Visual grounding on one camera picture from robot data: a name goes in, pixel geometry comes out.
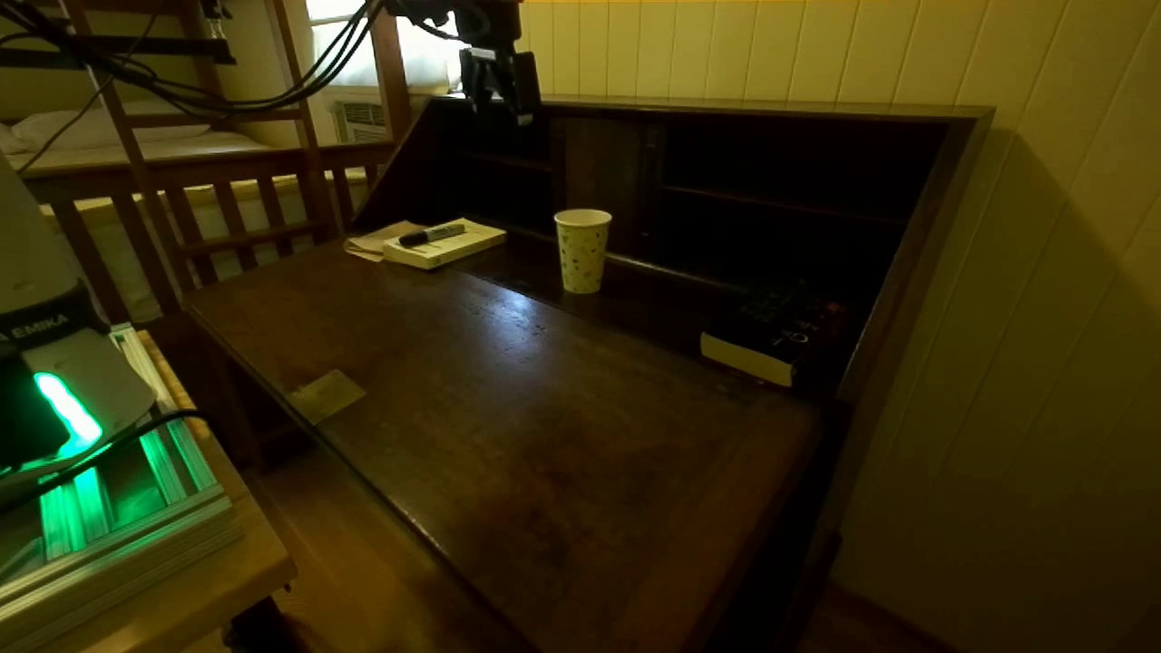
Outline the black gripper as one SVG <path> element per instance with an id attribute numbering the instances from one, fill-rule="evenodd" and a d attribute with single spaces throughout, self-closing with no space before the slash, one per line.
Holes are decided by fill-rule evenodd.
<path id="1" fill-rule="evenodd" d="M 518 0 L 466 0 L 459 7 L 460 82 L 475 113 L 504 104 L 517 121 L 542 110 L 536 62 L 518 52 Z"/>

